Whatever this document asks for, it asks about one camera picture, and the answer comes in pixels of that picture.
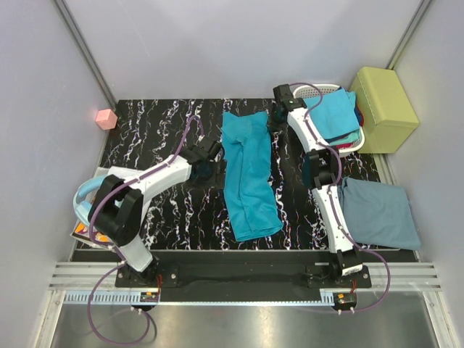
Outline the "teal t shirt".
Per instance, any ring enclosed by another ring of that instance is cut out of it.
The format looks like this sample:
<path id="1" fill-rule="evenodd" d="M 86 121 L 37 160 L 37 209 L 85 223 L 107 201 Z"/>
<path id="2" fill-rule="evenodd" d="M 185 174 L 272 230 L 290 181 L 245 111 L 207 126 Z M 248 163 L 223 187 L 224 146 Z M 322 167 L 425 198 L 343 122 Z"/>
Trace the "teal t shirt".
<path id="1" fill-rule="evenodd" d="M 227 162 L 224 197 L 238 242 L 272 236 L 283 223 L 271 177 L 271 140 L 265 111 L 237 116 L 223 113 L 222 145 Z"/>

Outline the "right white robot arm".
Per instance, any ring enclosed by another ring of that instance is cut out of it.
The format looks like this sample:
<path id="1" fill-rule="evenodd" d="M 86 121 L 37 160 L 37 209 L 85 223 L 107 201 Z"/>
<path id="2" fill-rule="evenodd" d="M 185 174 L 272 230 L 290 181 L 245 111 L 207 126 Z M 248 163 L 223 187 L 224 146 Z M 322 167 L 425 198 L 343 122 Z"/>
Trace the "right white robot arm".
<path id="1" fill-rule="evenodd" d="M 335 286 L 355 289 L 368 277 L 363 272 L 359 247 L 352 240 L 339 202 L 339 151 L 321 136 L 310 118 L 315 107 L 308 107 L 303 99 L 295 97 L 289 84 L 276 86 L 273 95 L 275 106 L 268 118 L 268 129 L 276 132 L 289 126 L 296 133 L 305 152 L 303 181 L 317 203 L 326 228 L 331 258 L 322 275 L 314 278 L 321 283 L 331 281 Z"/>

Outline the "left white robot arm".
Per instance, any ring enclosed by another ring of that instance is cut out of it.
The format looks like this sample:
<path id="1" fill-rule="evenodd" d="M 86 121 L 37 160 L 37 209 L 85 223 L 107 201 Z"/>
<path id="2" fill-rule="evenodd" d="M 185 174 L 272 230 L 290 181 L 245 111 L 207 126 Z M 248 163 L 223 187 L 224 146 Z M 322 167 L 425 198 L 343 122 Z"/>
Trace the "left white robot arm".
<path id="1" fill-rule="evenodd" d="M 131 278 L 139 286 L 151 286 L 157 277 L 157 263 L 139 236 L 151 201 L 181 183 L 223 189 L 225 168 L 222 144 L 202 137 L 147 170 L 100 177 L 93 203 L 83 207 L 89 237 L 97 243 L 96 232 L 106 236 L 106 245 L 132 269 Z"/>

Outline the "stack of papers and books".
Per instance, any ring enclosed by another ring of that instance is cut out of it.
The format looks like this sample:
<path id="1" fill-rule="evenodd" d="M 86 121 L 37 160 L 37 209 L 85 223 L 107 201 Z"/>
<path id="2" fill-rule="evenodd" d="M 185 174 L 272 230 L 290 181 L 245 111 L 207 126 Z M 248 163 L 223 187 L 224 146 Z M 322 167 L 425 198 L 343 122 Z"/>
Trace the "stack of papers and books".
<path id="1" fill-rule="evenodd" d="M 139 176 L 140 173 L 141 173 L 140 170 L 124 168 L 124 167 L 116 167 L 116 166 L 112 166 L 111 168 L 99 167 L 96 170 L 96 174 L 93 176 L 93 178 L 99 175 L 107 176 L 111 174 L 114 174 L 117 177 L 126 177 L 126 176 L 132 176 L 132 175 Z M 89 201 L 91 204 L 93 204 L 94 196 L 96 192 L 97 191 L 94 191 L 86 197 L 86 200 Z M 77 239 L 78 241 L 81 241 L 84 244 L 89 245 L 90 247 L 108 249 L 107 244 L 110 242 L 109 238 L 103 235 L 102 233 L 98 232 L 97 230 L 95 230 L 94 232 L 95 232 L 94 241 L 92 241 L 90 238 L 90 234 L 88 232 L 88 226 L 85 226 L 82 222 L 78 220 L 77 226 L 75 227 L 75 230 L 71 233 L 71 236 Z"/>

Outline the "white perforated laundry basket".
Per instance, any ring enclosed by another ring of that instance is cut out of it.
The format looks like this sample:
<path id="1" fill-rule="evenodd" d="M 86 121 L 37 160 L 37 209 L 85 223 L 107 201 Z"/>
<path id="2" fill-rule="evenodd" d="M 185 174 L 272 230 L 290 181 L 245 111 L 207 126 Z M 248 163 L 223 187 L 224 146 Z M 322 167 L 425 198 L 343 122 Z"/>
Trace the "white perforated laundry basket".
<path id="1" fill-rule="evenodd" d="M 315 85 L 301 84 L 293 90 L 293 95 L 296 98 L 303 99 L 305 104 L 310 108 L 310 111 L 311 111 L 312 109 L 316 108 L 322 102 L 324 95 L 337 91 L 340 88 L 343 88 L 343 87 L 336 85 L 336 84 L 315 84 Z M 339 149 L 340 155 L 342 157 L 346 157 L 353 152 L 357 152 L 361 149 L 364 143 L 365 143 L 365 136 L 362 130 L 362 141 L 360 145 L 356 147 L 350 147 L 348 149 Z"/>

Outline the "light blue shirt in basket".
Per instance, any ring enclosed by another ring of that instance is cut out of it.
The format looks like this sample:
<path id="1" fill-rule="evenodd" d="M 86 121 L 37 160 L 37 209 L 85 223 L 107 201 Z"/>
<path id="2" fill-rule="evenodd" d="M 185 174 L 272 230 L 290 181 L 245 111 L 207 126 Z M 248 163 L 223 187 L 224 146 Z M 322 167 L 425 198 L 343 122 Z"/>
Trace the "light blue shirt in basket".
<path id="1" fill-rule="evenodd" d="M 310 118 L 319 134 L 332 141 L 359 128 L 354 113 L 356 95 L 340 88 L 323 96 L 322 102 L 310 111 Z"/>

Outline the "red shirt in basket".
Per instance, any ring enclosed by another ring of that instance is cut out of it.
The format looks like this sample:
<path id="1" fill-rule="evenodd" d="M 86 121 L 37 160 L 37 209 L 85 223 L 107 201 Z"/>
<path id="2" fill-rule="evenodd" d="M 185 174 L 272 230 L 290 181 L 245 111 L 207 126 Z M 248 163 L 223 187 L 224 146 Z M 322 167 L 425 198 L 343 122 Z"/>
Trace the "red shirt in basket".
<path id="1" fill-rule="evenodd" d="M 342 136 L 341 138 L 335 141 L 332 141 L 331 145 L 335 146 L 337 149 L 348 149 L 350 147 L 356 147 L 360 145 L 362 141 L 362 137 L 363 137 L 362 130 L 363 130 L 364 118 L 363 118 L 361 111 L 358 109 L 358 107 L 354 108 L 354 113 L 359 123 L 359 128 L 355 131 L 348 133 L 345 136 Z"/>

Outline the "green storage box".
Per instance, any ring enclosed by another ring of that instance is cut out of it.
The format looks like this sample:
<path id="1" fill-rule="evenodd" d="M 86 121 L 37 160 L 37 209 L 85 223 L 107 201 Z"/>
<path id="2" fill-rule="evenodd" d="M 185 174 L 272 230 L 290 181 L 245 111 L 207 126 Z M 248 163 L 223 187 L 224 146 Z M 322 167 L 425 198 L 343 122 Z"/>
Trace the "green storage box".
<path id="1" fill-rule="evenodd" d="M 350 87 L 363 116 L 363 154 L 393 154 L 420 125 L 395 71 L 361 68 Z"/>

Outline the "pink cube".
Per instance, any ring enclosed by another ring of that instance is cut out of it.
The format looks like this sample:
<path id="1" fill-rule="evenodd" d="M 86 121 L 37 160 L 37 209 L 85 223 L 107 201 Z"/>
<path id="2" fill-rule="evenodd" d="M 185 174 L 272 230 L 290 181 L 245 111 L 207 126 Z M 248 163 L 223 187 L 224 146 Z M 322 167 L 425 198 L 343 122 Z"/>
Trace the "pink cube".
<path id="1" fill-rule="evenodd" d="M 117 125 L 118 117 L 111 109 L 99 110 L 95 122 L 104 131 L 112 130 Z"/>

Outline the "light blue headphones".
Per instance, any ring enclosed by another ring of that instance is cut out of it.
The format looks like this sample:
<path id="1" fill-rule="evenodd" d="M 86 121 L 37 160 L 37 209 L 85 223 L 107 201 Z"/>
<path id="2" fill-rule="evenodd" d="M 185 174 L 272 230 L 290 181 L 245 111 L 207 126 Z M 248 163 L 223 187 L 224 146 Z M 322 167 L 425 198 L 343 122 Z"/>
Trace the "light blue headphones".
<path id="1" fill-rule="evenodd" d="M 89 226 L 88 215 L 92 207 L 92 204 L 86 200 L 86 197 L 90 193 L 98 191 L 105 178 L 105 175 L 99 175 L 87 180 L 79 186 L 73 197 L 74 213 L 77 219 L 85 226 Z"/>

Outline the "folded grey-blue t shirt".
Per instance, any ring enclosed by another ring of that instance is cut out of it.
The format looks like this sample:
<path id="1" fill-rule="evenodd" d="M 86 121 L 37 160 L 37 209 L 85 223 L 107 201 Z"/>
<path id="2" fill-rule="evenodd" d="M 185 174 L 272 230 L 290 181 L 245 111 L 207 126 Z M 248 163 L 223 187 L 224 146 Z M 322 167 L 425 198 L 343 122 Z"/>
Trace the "folded grey-blue t shirt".
<path id="1" fill-rule="evenodd" d="M 343 178 L 339 201 L 349 232 L 358 244 L 417 251 L 416 231 L 406 190 L 380 182 Z"/>

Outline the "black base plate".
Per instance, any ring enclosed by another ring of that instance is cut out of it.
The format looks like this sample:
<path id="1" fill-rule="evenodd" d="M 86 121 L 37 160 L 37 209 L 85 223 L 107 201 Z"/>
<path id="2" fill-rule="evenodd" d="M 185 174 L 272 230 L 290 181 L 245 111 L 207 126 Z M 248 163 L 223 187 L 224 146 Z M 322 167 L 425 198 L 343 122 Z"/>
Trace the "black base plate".
<path id="1" fill-rule="evenodd" d="M 142 273 L 125 266 L 117 272 L 118 288 L 180 288 L 200 283 L 291 283 L 310 289 L 369 289 L 367 265 L 342 276 L 336 257 L 319 251 L 158 251 Z"/>

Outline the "aluminium rail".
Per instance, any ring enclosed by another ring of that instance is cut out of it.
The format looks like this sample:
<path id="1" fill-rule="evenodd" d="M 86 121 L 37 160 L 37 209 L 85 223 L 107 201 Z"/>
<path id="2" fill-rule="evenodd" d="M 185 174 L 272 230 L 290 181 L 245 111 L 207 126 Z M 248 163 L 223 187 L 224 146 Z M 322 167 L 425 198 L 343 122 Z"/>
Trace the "aluminium rail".
<path id="1" fill-rule="evenodd" d="M 50 290 L 90 290 L 116 262 L 59 262 L 48 285 Z M 366 264 L 371 287 L 357 282 L 356 292 L 440 291 L 441 285 L 430 262 L 392 262 L 387 268 L 377 262 Z"/>

